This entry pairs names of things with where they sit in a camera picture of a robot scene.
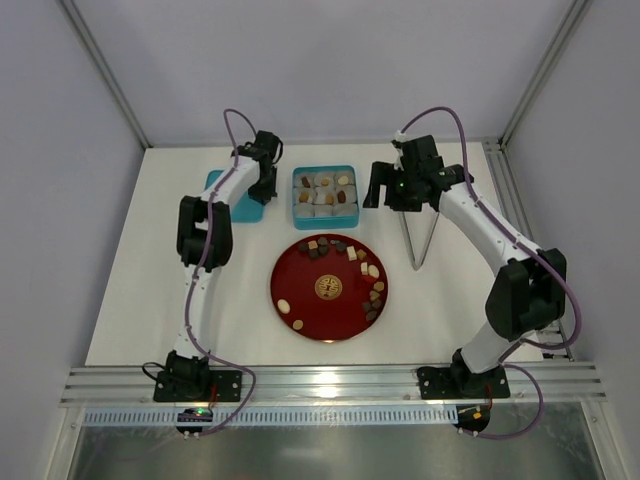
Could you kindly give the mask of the right black mount plate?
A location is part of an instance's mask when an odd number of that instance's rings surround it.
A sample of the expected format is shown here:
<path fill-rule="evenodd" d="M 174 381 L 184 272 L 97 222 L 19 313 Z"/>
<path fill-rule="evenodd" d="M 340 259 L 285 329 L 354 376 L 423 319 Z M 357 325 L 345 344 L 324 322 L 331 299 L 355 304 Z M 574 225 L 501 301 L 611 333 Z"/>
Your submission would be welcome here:
<path fill-rule="evenodd" d="M 417 376 L 423 400 L 506 399 L 511 395 L 503 367 L 475 374 L 464 364 L 423 366 L 417 369 Z"/>

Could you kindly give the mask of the red round tray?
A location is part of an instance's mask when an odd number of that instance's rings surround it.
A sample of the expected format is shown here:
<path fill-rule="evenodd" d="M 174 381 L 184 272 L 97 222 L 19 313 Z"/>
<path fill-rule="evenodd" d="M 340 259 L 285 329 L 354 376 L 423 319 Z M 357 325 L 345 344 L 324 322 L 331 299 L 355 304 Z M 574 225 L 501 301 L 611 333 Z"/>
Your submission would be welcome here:
<path fill-rule="evenodd" d="M 350 261 L 353 246 L 357 259 Z M 311 249 L 319 257 L 309 256 Z M 376 278 L 375 283 L 365 281 Z M 269 292 L 281 321 L 307 339 L 335 343 L 363 334 L 378 321 L 390 293 L 390 277 L 382 260 L 361 241 L 338 233 L 315 233 L 295 241 L 278 257 L 271 271 Z M 289 302 L 282 313 L 277 302 Z M 301 330 L 293 322 L 302 320 Z"/>

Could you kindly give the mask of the metal tongs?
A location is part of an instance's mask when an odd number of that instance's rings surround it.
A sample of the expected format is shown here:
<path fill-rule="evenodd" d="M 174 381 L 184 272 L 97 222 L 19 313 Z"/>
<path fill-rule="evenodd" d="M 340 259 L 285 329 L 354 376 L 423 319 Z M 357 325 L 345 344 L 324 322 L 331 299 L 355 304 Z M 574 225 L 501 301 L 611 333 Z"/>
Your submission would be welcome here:
<path fill-rule="evenodd" d="M 398 214 L 404 245 L 414 271 L 419 271 L 425 264 L 439 218 L 439 213 L 431 211 Z"/>

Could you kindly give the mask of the right frame post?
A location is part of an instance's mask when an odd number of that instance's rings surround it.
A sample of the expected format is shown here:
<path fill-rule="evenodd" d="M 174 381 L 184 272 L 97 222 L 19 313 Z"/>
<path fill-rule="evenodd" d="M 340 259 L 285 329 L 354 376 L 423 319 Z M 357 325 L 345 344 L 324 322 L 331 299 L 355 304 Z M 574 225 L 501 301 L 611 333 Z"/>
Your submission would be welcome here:
<path fill-rule="evenodd" d="M 502 150 L 506 150 L 514 139 L 592 5 L 592 0 L 573 0 L 569 3 L 499 137 Z"/>

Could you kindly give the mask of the black mount plate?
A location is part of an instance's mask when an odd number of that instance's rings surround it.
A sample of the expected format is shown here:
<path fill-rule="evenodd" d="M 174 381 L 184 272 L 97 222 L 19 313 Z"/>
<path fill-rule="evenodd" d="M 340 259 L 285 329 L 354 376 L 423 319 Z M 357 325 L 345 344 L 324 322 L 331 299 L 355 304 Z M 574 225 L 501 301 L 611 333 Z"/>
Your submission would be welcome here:
<path fill-rule="evenodd" d="M 503 367 L 475 374 L 464 364 L 423 366 L 417 369 L 417 376 L 423 400 L 506 399 L 511 395 Z"/>
<path fill-rule="evenodd" d="M 190 375 L 161 371 L 153 393 L 157 403 L 240 401 L 242 373 L 239 370 L 202 370 Z"/>

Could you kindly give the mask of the teal tin box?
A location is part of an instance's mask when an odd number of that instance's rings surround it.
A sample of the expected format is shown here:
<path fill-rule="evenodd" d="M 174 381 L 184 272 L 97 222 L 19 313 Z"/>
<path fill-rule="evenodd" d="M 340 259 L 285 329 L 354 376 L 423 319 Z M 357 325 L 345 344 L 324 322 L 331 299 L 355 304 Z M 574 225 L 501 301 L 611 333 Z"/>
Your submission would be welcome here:
<path fill-rule="evenodd" d="M 346 175 L 349 181 L 337 180 Z M 304 187 L 301 178 L 309 179 Z M 360 217 L 356 170 L 351 165 L 320 165 L 297 167 L 292 173 L 292 222 L 298 230 L 341 230 L 358 226 Z M 347 199 L 339 203 L 337 193 L 344 191 Z"/>

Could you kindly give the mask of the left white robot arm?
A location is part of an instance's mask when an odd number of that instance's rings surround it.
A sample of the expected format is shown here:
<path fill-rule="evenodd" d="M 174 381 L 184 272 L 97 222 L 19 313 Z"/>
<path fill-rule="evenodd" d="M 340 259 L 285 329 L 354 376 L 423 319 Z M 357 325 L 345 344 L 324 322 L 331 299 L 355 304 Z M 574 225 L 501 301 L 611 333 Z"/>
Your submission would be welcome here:
<path fill-rule="evenodd" d="M 184 319 L 173 349 L 154 376 L 154 401 L 241 401 L 247 371 L 214 357 L 205 343 L 216 286 L 232 255 L 233 208 L 245 195 L 262 206 L 277 196 L 282 154 L 282 140 L 260 130 L 252 141 L 234 148 L 230 166 L 201 195 L 180 201 L 176 250 L 187 275 Z"/>

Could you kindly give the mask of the aluminium rail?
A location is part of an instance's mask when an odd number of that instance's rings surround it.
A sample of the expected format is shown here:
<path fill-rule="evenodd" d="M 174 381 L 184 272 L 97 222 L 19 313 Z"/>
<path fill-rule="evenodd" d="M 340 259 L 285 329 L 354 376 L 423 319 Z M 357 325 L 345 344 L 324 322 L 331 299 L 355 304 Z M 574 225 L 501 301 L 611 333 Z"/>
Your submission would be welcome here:
<path fill-rule="evenodd" d="M 433 387 L 418 377 L 413 364 L 343 366 L 255 366 L 257 384 L 242 377 L 241 395 L 251 392 L 252 406 L 320 406 L 368 404 L 471 404 L 470 398 L 423 399 Z M 594 364 L 589 362 L 525 362 L 508 369 L 504 382 L 514 403 L 598 402 L 607 399 Z M 146 406 L 155 382 L 139 367 L 82 367 L 69 373 L 62 407 Z"/>

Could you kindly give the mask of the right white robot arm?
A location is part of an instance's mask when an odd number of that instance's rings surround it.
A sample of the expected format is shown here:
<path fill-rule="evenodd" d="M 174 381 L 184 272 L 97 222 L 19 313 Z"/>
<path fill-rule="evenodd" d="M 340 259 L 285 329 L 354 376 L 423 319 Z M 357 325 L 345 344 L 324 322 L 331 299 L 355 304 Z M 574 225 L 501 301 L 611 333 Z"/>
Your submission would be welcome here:
<path fill-rule="evenodd" d="M 543 250 L 522 236 L 487 204 L 474 187 L 468 165 L 445 165 L 432 136 L 409 139 L 398 133 L 392 144 L 398 158 L 373 163 L 364 207 L 419 212 L 430 206 L 458 227 L 494 275 L 485 323 L 454 352 L 450 365 L 418 369 L 420 396 L 506 399 L 506 358 L 529 334 L 565 313 L 566 259 L 559 250 Z"/>

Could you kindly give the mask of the white round swirl chocolate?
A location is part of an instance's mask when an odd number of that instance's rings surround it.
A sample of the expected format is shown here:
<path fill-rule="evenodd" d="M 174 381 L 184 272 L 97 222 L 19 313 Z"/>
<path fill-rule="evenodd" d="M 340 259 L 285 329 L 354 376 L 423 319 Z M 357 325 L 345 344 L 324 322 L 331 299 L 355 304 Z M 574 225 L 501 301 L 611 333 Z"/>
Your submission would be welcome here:
<path fill-rule="evenodd" d="M 278 309 L 284 314 L 288 314 L 291 311 L 291 306 L 289 302 L 284 299 L 280 299 L 277 302 L 277 306 L 278 306 Z"/>

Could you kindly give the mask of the teal tin lid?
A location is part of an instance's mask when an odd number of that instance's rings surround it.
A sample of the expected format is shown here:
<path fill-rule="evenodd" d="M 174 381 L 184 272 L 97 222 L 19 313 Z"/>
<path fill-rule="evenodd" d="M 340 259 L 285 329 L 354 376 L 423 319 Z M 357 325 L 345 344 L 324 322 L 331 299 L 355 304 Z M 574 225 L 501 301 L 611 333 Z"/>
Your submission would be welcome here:
<path fill-rule="evenodd" d="M 222 169 L 211 170 L 205 180 L 204 189 L 209 189 L 222 175 Z M 245 192 L 231 213 L 233 223 L 256 224 L 263 220 L 264 206 L 253 200 L 248 192 Z"/>

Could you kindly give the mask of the left black mount plate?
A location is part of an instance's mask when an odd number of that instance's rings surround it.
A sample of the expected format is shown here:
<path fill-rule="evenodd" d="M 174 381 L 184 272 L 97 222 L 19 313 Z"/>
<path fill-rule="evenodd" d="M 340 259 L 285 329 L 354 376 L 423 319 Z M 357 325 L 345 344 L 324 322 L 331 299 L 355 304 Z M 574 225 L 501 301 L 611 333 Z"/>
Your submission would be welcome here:
<path fill-rule="evenodd" d="M 153 393 L 157 403 L 240 401 L 242 373 L 239 370 L 202 370 L 190 375 L 161 371 Z"/>

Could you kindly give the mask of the frame post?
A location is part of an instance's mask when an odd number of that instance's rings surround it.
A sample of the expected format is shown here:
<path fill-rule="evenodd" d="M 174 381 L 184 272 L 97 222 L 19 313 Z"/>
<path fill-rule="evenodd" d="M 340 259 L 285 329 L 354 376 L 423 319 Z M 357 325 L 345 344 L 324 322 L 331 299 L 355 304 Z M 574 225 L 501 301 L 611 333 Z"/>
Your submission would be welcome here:
<path fill-rule="evenodd" d="M 514 139 L 592 5 L 592 0 L 573 0 L 569 3 L 499 137 L 502 150 L 506 150 Z"/>
<path fill-rule="evenodd" d="M 77 5 L 77 2 L 73 0 L 57 0 L 56 4 L 66 18 L 71 30 L 74 32 L 81 47 L 87 54 L 94 70 L 102 81 L 109 96 L 138 144 L 143 150 L 151 148 L 152 143 L 144 132 L 140 121 L 138 120 L 124 93 L 124 90 L 120 86 L 111 66 L 109 65 L 105 54 L 91 31 L 90 26 Z"/>

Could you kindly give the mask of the left frame post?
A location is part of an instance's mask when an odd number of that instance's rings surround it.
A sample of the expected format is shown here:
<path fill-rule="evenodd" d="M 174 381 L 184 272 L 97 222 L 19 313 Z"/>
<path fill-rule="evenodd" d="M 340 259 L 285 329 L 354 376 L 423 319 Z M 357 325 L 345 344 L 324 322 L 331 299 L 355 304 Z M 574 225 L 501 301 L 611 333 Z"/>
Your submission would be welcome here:
<path fill-rule="evenodd" d="M 74 32 L 81 47 L 87 54 L 94 70 L 102 81 L 109 96 L 138 144 L 143 150 L 151 148 L 152 143 L 144 132 L 140 121 L 138 120 L 124 93 L 124 90 L 120 86 L 111 66 L 109 65 L 105 54 L 91 31 L 90 26 L 77 5 L 77 2 L 73 0 L 57 0 L 56 4 L 66 18 L 71 30 Z"/>

